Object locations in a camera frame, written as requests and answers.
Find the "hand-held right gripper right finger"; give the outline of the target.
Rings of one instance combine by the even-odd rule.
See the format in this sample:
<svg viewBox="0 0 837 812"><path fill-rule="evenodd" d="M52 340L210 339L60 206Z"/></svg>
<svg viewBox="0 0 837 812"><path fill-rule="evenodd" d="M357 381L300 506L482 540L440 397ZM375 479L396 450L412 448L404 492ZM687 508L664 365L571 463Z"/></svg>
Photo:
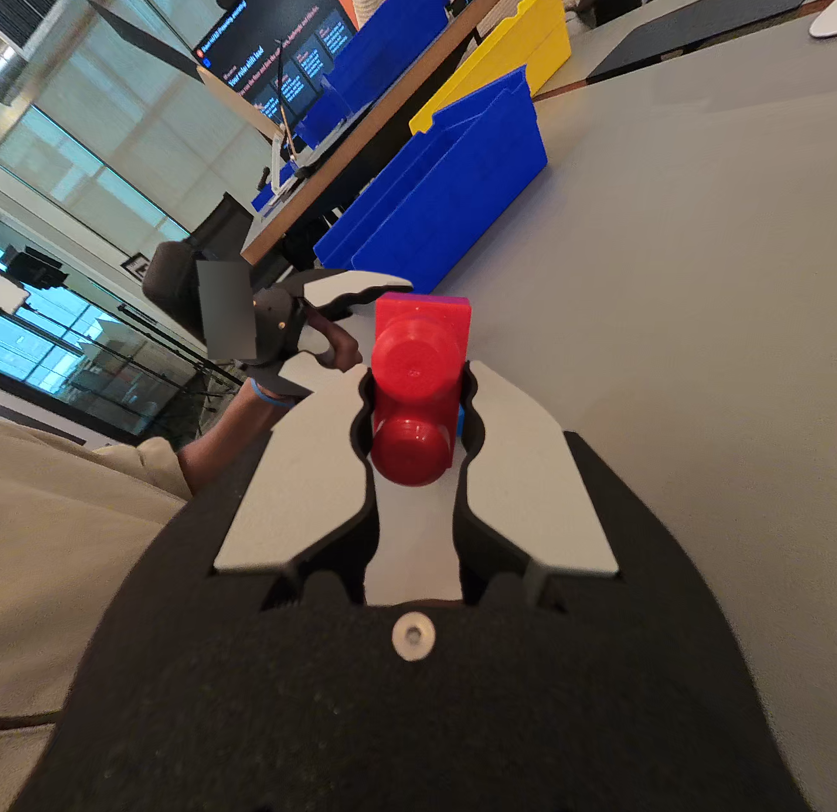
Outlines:
<svg viewBox="0 0 837 812"><path fill-rule="evenodd" d="M615 577L619 565L558 421L484 362L466 366L453 541L477 577Z"/></svg>

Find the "black office chair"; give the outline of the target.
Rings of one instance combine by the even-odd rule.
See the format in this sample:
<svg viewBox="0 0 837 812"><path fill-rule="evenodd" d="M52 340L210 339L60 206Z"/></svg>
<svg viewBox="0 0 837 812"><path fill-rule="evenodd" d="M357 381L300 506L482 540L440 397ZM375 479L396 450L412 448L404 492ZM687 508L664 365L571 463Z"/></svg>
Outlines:
<svg viewBox="0 0 837 812"><path fill-rule="evenodd" d="M250 208L225 192L220 202L190 233L187 242L207 261L232 262L241 251L255 216Z"/></svg>

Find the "person's left forearm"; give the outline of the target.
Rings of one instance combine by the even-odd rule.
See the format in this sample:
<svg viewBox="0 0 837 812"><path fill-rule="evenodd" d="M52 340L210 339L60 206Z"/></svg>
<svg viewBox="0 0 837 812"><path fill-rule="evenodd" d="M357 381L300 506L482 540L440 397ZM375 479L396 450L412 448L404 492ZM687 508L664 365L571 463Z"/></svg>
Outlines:
<svg viewBox="0 0 837 812"><path fill-rule="evenodd" d="M290 410L259 400L247 381L213 426L177 452L177 461L191 496L214 483L252 443L269 434Z"/></svg>

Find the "wooden shelf board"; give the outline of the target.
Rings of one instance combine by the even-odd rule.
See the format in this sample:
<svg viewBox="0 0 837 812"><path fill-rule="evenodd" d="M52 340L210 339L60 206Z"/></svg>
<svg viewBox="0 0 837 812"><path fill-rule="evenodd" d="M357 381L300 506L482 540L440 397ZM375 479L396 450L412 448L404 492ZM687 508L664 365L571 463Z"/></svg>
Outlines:
<svg viewBox="0 0 837 812"><path fill-rule="evenodd" d="M370 106L350 119L318 148L306 163L308 173L297 183L293 193L275 206L267 206L246 237L240 253L248 264L256 266L271 249L338 181L345 169L376 139L381 130L398 117L399 112L426 84L439 67L467 41L471 32L500 0L473 0L458 16L449 20L445 29L422 53L419 53L402 74L388 85Z"/></svg>

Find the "yellow plastic bin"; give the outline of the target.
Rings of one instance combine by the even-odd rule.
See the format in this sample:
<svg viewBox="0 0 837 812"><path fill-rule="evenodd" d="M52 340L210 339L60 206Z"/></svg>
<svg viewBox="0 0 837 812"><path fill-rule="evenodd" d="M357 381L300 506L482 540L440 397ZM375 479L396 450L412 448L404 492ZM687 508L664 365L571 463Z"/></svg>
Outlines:
<svg viewBox="0 0 837 812"><path fill-rule="evenodd" d="M411 134L425 133L434 116L499 78L524 68L534 96L571 57L564 0L521 0L409 121Z"/></svg>

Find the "red double toy block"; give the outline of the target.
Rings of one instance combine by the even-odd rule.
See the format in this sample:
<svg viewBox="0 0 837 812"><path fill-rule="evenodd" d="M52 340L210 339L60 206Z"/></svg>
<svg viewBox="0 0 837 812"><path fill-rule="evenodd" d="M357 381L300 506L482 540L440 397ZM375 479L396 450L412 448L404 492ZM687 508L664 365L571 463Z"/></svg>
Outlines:
<svg viewBox="0 0 837 812"><path fill-rule="evenodd" d="M472 307L392 291L375 312L371 460L394 484L432 484L453 463Z"/></svg>

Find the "person's beige jacket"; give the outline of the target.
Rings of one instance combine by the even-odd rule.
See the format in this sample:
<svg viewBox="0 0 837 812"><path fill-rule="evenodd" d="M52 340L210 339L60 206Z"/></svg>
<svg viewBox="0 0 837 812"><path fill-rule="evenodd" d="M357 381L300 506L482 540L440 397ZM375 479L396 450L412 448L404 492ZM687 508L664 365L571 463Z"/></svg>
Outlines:
<svg viewBox="0 0 837 812"><path fill-rule="evenodd" d="M161 438L93 449L2 420L2 719L62 709L105 610L191 498Z"/></svg>

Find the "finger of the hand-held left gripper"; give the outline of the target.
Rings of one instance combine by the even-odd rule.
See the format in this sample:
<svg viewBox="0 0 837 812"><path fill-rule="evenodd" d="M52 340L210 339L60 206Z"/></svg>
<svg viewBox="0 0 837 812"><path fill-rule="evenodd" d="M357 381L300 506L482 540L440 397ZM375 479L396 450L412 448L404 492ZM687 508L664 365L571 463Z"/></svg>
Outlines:
<svg viewBox="0 0 837 812"><path fill-rule="evenodd" d="M391 274L348 270L303 283L301 298L316 310L345 310L370 304L388 292L410 293L413 283Z"/></svg>

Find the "blue plastic bin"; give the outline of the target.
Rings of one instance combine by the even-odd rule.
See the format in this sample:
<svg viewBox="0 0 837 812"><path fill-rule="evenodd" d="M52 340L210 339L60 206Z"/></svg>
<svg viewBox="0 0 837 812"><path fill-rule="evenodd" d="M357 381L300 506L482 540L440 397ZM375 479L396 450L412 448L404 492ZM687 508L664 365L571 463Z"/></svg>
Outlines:
<svg viewBox="0 0 837 812"><path fill-rule="evenodd" d="M449 0L385 0L321 77L321 95L296 126L316 149L340 126L375 103L448 24Z"/></svg>
<svg viewBox="0 0 837 812"><path fill-rule="evenodd" d="M548 164L525 66L437 111L315 245L430 294Z"/></svg>

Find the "person's left hand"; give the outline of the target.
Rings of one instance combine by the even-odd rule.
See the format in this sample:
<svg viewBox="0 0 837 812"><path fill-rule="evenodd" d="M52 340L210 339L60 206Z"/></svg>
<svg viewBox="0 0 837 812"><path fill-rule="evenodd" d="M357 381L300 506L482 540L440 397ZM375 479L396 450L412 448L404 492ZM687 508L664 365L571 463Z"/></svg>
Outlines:
<svg viewBox="0 0 837 812"><path fill-rule="evenodd" d="M331 358L326 362L330 369L348 372L363 363L357 340L345 329L313 308L306 309L309 326L324 336L330 346Z"/></svg>

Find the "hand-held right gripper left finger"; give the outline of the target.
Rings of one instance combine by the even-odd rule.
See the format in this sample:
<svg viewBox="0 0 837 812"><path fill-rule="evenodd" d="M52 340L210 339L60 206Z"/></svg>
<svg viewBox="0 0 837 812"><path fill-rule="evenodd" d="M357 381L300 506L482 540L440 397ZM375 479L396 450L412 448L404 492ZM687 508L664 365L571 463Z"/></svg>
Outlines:
<svg viewBox="0 0 837 812"><path fill-rule="evenodd" d="M378 536L371 371L354 367L274 427L214 560L221 574L290 575L353 532Z"/></svg>

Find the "large display screen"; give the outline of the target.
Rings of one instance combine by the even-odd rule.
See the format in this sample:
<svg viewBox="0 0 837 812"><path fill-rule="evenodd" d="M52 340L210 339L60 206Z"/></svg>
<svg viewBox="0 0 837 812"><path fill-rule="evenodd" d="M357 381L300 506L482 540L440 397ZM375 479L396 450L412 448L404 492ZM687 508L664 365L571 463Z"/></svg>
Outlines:
<svg viewBox="0 0 837 812"><path fill-rule="evenodd" d="M233 0L193 48L206 69L275 123L295 127L357 33L341 0Z"/></svg>

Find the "blue wristband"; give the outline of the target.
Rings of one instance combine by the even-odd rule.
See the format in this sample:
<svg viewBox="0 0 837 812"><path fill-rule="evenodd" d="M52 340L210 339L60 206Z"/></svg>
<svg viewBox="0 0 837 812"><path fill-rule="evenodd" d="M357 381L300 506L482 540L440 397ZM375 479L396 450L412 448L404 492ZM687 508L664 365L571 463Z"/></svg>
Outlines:
<svg viewBox="0 0 837 812"><path fill-rule="evenodd" d="M295 397L277 395L260 386L255 378L249 378L248 382L253 394L264 403L281 409L292 409L297 404Z"/></svg>

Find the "black inset table panel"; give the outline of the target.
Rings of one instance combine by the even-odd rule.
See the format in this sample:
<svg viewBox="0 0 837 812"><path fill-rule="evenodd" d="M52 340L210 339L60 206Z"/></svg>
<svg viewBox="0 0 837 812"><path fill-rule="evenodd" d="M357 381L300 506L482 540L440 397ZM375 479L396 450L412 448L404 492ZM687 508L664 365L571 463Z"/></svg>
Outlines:
<svg viewBox="0 0 837 812"><path fill-rule="evenodd" d="M805 0L699 0L635 28L587 76L599 82L647 67L675 50L689 50L727 32L799 8Z"/></svg>

